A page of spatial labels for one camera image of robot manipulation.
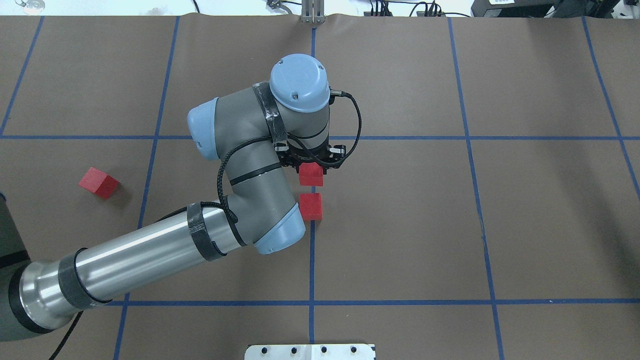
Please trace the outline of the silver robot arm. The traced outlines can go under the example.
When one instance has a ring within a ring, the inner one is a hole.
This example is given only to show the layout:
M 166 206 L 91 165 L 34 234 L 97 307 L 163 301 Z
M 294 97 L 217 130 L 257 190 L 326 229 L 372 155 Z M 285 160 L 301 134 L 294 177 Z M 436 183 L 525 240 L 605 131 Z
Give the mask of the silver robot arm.
M 329 145 L 330 88 L 315 57 L 290 54 L 269 80 L 191 109 L 190 135 L 220 160 L 218 199 L 195 202 L 128 234 L 60 260 L 33 261 L 1 198 L 1 341 L 39 337 L 115 297 L 224 258 L 244 246 L 270 255 L 301 240 L 306 225 L 284 167 L 339 168 L 350 151 Z

